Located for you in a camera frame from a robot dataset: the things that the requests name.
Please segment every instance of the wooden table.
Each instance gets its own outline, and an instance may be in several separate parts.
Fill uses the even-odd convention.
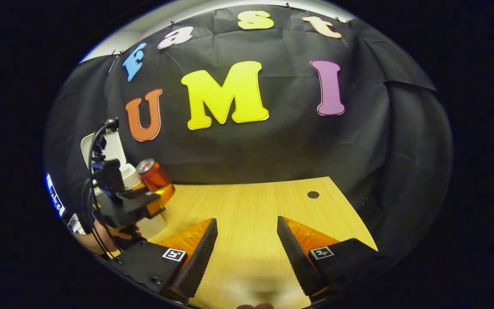
[[[377,250],[369,231],[329,177],[238,185],[175,185],[161,213],[167,227],[157,243],[196,223],[216,218],[218,238],[196,297],[204,309],[272,303],[275,309],[310,305],[277,235],[282,215],[338,240],[355,237]],[[319,193],[309,198],[308,192]]]

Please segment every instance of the white wall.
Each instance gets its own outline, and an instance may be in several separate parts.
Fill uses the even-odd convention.
[[[81,62],[101,55],[111,55],[114,50],[116,54],[125,51],[142,39],[141,35],[140,31],[118,31],[98,44]]]
[[[309,10],[333,19],[336,16],[342,22],[355,18],[355,16],[345,10],[322,0],[177,0],[152,10],[143,17],[124,26],[98,44],[81,62],[101,55],[110,55],[114,49],[116,53],[120,50],[127,49],[141,39],[169,26],[171,20],[178,22],[203,12],[229,6],[243,6],[247,4],[284,6],[286,2],[293,8]]]

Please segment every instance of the letter m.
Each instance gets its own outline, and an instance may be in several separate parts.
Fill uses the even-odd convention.
[[[222,87],[204,70],[184,76],[181,82],[188,86],[192,114],[188,128],[197,130],[211,126],[211,118],[205,115],[203,104],[207,105],[218,123],[224,124],[234,99],[233,121],[242,123],[268,119],[268,110],[262,106],[260,98],[260,69],[262,65],[256,61],[236,63],[228,72]]]

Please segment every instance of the black fabric backdrop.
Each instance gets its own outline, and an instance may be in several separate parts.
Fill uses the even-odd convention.
[[[264,10],[270,29],[244,30],[237,15]],[[319,34],[305,16],[333,24],[341,39]],[[157,49],[173,30],[192,26],[193,38]],[[131,82],[123,61],[145,42],[142,68]],[[280,6],[234,6],[182,20],[125,51],[81,63],[62,86],[47,122],[47,172],[65,207],[77,209],[88,177],[81,139],[108,117],[119,117],[127,162],[161,164],[177,184],[278,182],[329,176],[369,228],[379,251],[401,259],[436,217],[451,173],[449,123],[436,89],[398,45],[359,19],[347,23]],[[322,117],[317,71],[310,61],[341,67],[345,113]],[[259,89],[269,119],[190,130],[188,89],[181,78],[206,70],[220,85],[241,61],[258,61]],[[161,129],[139,142],[125,104],[135,98],[143,127],[150,123],[147,92],[160,88]],[[232,103],[230,113],[235,106]]]

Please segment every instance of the orange letter u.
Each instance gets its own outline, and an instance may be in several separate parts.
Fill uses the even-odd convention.
[[[139,106],[141,105],[142,100],[136,98],[125,106],[125,110],[129,116],[129,129],[131,129],[133,137],[139,142],[154,139],[157,136],[157,133],[159,133],[159,128],[161,127],[161,119],[159,117],[159,96],[161,95],[161,92],[161,89],[156,89],[150,91],[145,96],[150,108],[150,126],[146,129],[141,126],[139,117]]]

